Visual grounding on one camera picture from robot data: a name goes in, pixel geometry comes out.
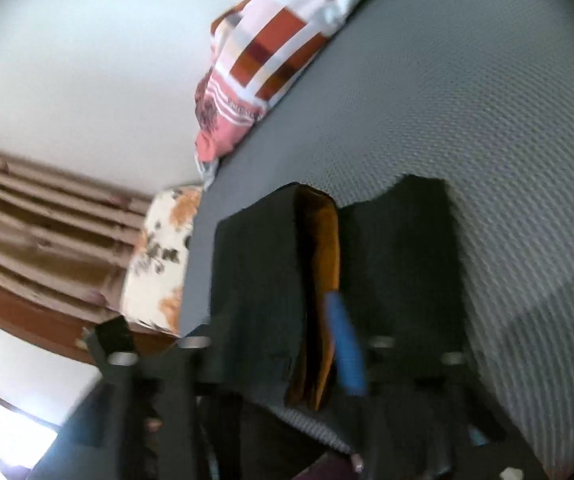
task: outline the white surface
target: white surface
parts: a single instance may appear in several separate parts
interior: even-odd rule
[[[0,150],[154,193],[196,182],[209,24],[240,0],[0,0]]]
[[[99,378],[96,367],[38,348],[0,330],[0,398],[62,424]]]

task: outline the bright light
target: bright light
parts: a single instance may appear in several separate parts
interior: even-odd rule
[[[33,468],[56,438],[51,428],[0,405],[0,458]]]

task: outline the blue object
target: blue object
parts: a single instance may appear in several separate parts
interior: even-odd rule
[[[365,397],[368,394],[365,359],[343,298],[338,292],[328,292],[325,307],[327,323],[336,346],[334,359],[340,384],[347,394]]]

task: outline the gray mattress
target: gray mattress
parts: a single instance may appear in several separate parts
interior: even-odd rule
[[[444,178],[470,336],[553,478],[574,469],[574,0],[369,0],[224,164],[195,225],[184,333],[214,232],[282,184],[344,206]]]

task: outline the orange flower print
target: orange flower print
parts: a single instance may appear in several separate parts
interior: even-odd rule
[[[178,229],[191,220],[198,213],[198,204],[201,202],[202,190],[186,187],[179,190],[176,205],[169,214],[169,223]]]
[[[133,254],[134,256],[138,256],[139,254],[144,254],[147,251],[147,243],[149,242],[149,236],[147,235],[147,231],[144,229],[140,232],[140,236],[138,236],[138,240],[133,247]]]
[[[178,319],[180,317],[180,305],[183,302],[183,288],[174,288],[171,295],[158,302],[158,310],[165,315],[169,329],[178,332]]]

